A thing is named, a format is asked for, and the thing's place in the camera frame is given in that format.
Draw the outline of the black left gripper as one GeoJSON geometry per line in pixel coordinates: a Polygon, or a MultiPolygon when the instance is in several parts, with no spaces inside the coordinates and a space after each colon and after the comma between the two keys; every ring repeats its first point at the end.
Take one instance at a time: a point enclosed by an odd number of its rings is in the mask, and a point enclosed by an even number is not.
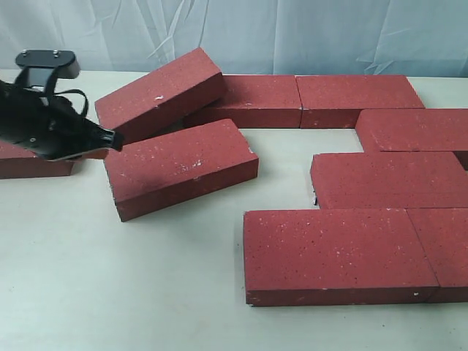
{"type": "Polygon", "coordinates": [[[66,98],[68,94],[85,96],[80,89],[47,95],[2,81],[1,141],[52,162],[110,149],[122,151],[124,136],[87,119],[87,99],[82,111],[77,112],[66,98]]]}

